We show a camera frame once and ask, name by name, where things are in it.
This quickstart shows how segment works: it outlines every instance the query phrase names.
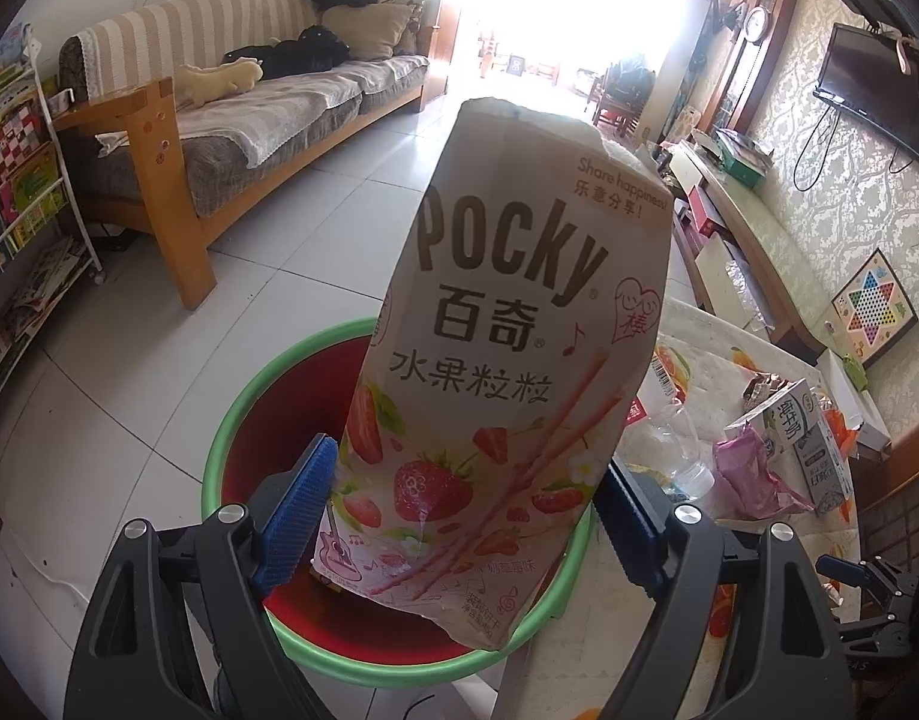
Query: screw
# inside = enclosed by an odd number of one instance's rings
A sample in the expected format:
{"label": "screw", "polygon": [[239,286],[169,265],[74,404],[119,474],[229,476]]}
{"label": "screw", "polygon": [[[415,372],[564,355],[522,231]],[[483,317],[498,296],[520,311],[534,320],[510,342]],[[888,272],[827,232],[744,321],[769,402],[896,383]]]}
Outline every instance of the screw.
{"label": "screw", "polygon": [[778,538],[779,541],[792,541],[792,537],[794,536],[792,528],[785,522],[774,522],[773,527],[770,528],[770,533],[772,533],[775,538]]}
{"label": "screw", "polygon": [[140,538],[146,533],[146,522],[142,519],[131,519],[127,526],[122,529],[122,534],[127,538]]}
{"label": "screw", "polygon": [[217,514],[217,517],[220,519],[220,522],[229,525],[233,522],[239,522],[246,513],[247,510],[240,506],[240,504],[230,503],[220,509],[220,513]]}
{"label": "screw", "polygon": [[702,519],[702,512],[689,504],[677,506],[674,514],[680,522],[685,522],[687,525],[695,525]]}

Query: white wire rack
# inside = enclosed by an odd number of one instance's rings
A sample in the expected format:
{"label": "white wire rack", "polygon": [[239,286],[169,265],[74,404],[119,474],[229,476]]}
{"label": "white wire rack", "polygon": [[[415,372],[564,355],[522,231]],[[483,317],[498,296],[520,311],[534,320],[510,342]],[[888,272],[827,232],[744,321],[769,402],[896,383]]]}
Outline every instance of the white wire rack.
{"label": "white wire rack", "polygon": [[[42,204],[47,199],[53,198],[53,193],[56,189],[61,188],[63,194],[65,194],[66,202],[69,204],[73,216],[77,222],[77,228],[79,228],[80,237],[82,237],[82,242],[86,246],[86,254],[88,254],[88,259],[83,260],[80,264],[77,265],[74,272],[71,276],[65,281],[64,287],[54,295],[49,303],[43,308],[41,313],[36,320],[28,327],[26,330],[21,333],[19,338],[15,338],[12,341],[12,346],[10,349],[2,356],[0,360],[0,393],[7,384],[7,381],[10,379],[12,371],[15,369],[16,365],[19,364],[21,357],[31,346],[31,342],[34,339],[34,336],[43,326],[47,317],[53,312],[56,306],[63,299],[63,296],[69,292],[69,288],[72,287],[74,282],[79,279],[79,276],[84,274],[85,271],[92,271],[93,279],[97,283],[103,282],[104,276],[103,272],[103,263],[100,262],[100,258],[97,256],[96,248],[93,247],[93,242],[90,241],[89,233],[86,231],[86,225],[83,223],[82,215],[79,213],[79,205],[77,205],[77,196],[73,192],[73,185],[70,183],[70,175],[66,170],[66,161],[63,159],[63,149],[60,146],[59,138],[56,136],[56,130],[53,127],[53,116],[50,115],[50,108],[47,105],[46,96],[43,94],[43,84],[40,79],[39,69],[36,67],[36,59],[39,53],[38,44],[32,39],[31,28],[29,25],[26,25],[23,35],[23,52],[26,58],[26,61],[29,63],[29,66],[24,69],[24,71],[10,81],[10,84],[4,87],[4,90],[10,88],[10,86],[21,83],[23,81],[29,81],[34,79],[36,87],[36,97],[39,102],[40,113],[43,117],[43,122],[46,125],[48,134],[50,135],[50,141],[39,146],[39,149],[45,149],[49,147],[49,144],[53,145],[53,153],[55,153],[56,165],[58,166],[59,178],[49,186],[46,186],[43,190],[39,191],[39,194],[36,194],[36,197],[29,203],[26,208],[22,210],[22,213],[18,215],[12,222],[7,225],[7,227],[0,234],[0,247],[7,242],[7,239],[10,237],[10,234],[13,233],[20,225],[24,224],[33,214],[41,210]],[[32,157],[36,155],[31,154],[24,164],[29,161]],[[0,185],[0,189],[8,182],[8,178],[5,179],[4,183]],[[13,262],[12,259],[8,260],[5,263],[2,263],[1,269],[5,271],[10,267],[10,264]]]}

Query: wooden sofa frame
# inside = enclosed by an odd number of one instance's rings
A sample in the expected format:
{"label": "wooden sofa frame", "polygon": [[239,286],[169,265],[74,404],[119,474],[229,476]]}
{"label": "wooden sofa frame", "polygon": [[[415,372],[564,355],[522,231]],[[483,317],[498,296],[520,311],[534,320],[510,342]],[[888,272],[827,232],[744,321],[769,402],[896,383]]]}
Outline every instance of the wooden sofa frame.
{"label": "wooden sofa frame", "polygon": [[[432,55],[436,39],[435,26],[421,28],[420,53]],[[75,127],[84,136],[127,132],[142,203],[124,197],[77,193],[79,208],[88,221],[118,224],[156,237],[183,306],[192,311],[217,283],[206,251],[208,245],[267,194],[333,146],[404,105],[422,110],[428,100],[425,91],[425,86],[410,89],[387,105],[355,117],[250,184],[206,218],[197,215],[187,183],[171,77],[74,105],[54,124],[58,130]]]}

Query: pocky package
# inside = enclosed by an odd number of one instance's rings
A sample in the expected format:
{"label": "pocky package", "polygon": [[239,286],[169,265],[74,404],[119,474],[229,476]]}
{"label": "pocky package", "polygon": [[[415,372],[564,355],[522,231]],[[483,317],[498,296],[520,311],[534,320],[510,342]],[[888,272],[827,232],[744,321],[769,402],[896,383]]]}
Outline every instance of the pocky package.
{"label": "pocky package", "polygon": [[314,569],[503,647],[619,442],[671,223],[655,173],[590,125],[463,105],[362,366]]}

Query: television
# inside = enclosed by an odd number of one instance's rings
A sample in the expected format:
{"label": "television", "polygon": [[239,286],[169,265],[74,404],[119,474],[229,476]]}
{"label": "television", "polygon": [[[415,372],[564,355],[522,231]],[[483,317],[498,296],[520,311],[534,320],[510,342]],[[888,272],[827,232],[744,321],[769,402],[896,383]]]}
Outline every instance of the television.
{"label": "television", "polygon": [[906,55],[908,76],[893,38],[835,23],[813,94],[919,160],[919,52]]}

